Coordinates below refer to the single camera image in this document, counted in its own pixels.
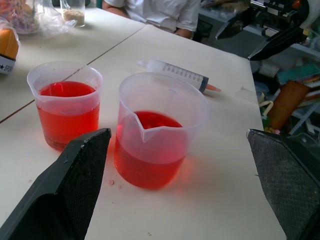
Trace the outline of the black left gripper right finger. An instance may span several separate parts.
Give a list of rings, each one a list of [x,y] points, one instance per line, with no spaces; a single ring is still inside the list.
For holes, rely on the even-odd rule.
[[[288,240],[320,238],[320,162],[301,143],[246,133],[266,200]]]

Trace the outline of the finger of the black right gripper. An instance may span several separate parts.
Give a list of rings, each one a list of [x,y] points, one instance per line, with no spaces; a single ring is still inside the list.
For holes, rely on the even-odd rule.
[[[279,31],[261,43],[247,58],[250,61],[266,60],[281,53],[293,44],[303,43],[307,39],[304,29],[298,25]]]
[[[258,12],[257,8],[248,8],[245,11],[237,13],[219,29],[215,36],[216,40],[232,38],[239,34],[246,26],[255,21]]]

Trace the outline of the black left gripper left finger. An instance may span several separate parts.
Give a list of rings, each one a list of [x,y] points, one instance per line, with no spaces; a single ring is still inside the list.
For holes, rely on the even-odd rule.
[[[83,240],[101,190],[112,132],[71,140],[0,228],[2,240]]]

